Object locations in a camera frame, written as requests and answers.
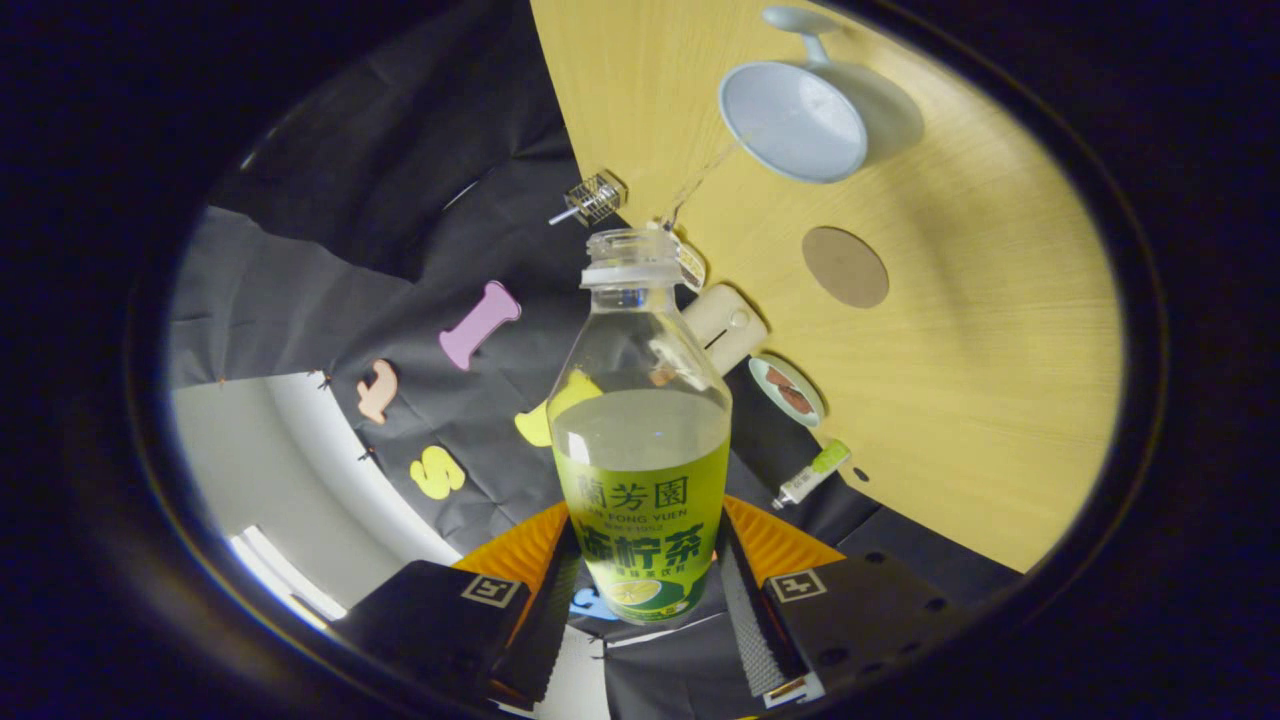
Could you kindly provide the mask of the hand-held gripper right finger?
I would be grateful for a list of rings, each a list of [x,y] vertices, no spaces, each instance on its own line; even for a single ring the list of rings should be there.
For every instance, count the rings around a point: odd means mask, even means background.
[[[851,694],[970,625],[961,603],[883,550],[846,555],[724,497],[718,569],[739,657],[768,710]]]

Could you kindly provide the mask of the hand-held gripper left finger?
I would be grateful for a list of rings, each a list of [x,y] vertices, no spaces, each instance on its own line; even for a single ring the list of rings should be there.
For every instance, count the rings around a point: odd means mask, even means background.
[[[452,565],[406,564],[330,629],[433,689],[534,706],[561,653],[580,562],[559,502]]]

